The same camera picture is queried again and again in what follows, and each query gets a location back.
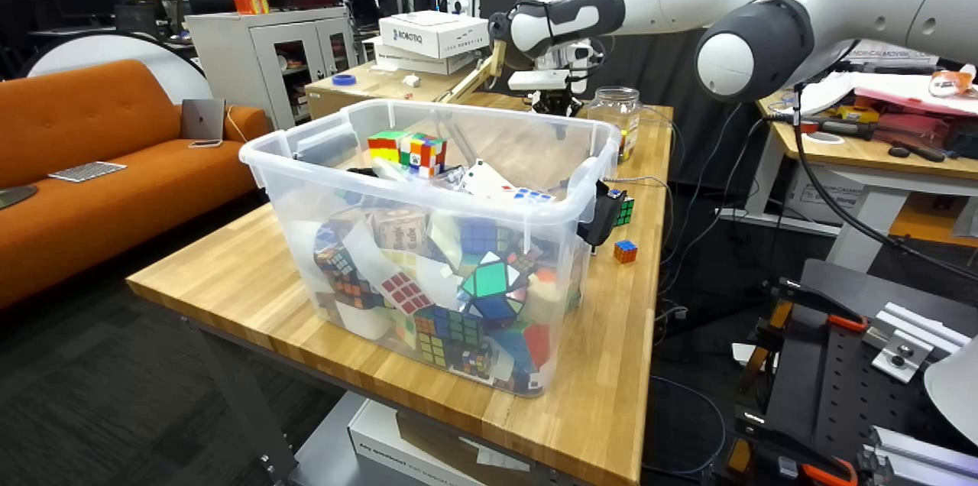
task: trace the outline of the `dark carpet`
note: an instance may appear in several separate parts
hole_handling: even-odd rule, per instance
[[[687,201],[675,202],[677,224]],[[696,202],[680,243],[709,224],[716,204],[710,197]],[[125,285],[133,271],[257,205],[251,197],[234,202],[0,314],[0,483],[268,484],[178,316]],[[734,391],[740,367],[730,343],[743,342],[767,313],[758,284],[799,276],[804,259],[823,257],[831,246],[827,238],[782,231],[772,250],[772,236],[770,228],[720,222],[688,253],[668,301],[660,300],[660,308],[682,304],[689,313],[670,320],[653,373],[709,396],[724,417],[735,403],[753,403]],[[958,264],[970,256],[957,247],[927,250]],[[889,252],[871,273],[950,298],[973,296],[962,283]],[[342,395],[266,358],[252,356],[251,366],[296,447]],[[705,402],[674,385],[650,384],[650,468],[691,471],[710,457],[720,434]],[[689,480],[649,471],[643,483]]]

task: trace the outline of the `metal plate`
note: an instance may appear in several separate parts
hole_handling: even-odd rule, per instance
[[[934,408],[918,372],[907,384],[876,370],[879,350],[862,336],[832,327],[814,428],[814,445],[827,454],[852,459],[869,443],[870,426],[882,426],[917,440],[978,455]]]

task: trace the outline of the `orange sofa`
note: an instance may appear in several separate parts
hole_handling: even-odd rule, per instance
[[[0,308],[255,190],[238,149],[267,133],[265,112],[228,115],[223,145],[186,147],[180,106],[135,60],[0,83],[0,187],[38,188],[0,209]],[[127,168],[46,177],[92,161]]]

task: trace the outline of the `white cardboard box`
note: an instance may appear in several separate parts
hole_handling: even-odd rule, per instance
[[[388,47],[381,37],[372,37],[364,41],[374,45],[374,59],[378,66],[391,66],[406,72],[426,72],[440,75],[452,75],[465,64],[471,63],[475,55],[462,52],[454,57],[432,58],[403,48]]]
[[[854,183],[852,180],[828,172],[824,167],[811,165],[814,175],[821,181],[822,186],[831,194],[832,198],[846,211],[856,212],[856,204],[863,194],[863,184]],[[789,190],[789,200],[787,206],[813,221],[825,222],[829,225],[841,225],[842,219],[834,211],[825,205],[824,200],[818,195],[813,184],[801,164],[795,167],[794,177],[792,178],[792,189]],[[787,211],[785,217],[794,217],[792,212]]]
[[[454,57],[488,47],[489,20],[436,10],[396,14],[381,18],[381,39],[425,57]]]
[[[370,400],[360,406],[347,427],[357,455],[432,486],[485,486],[402,439],[395,412]]]

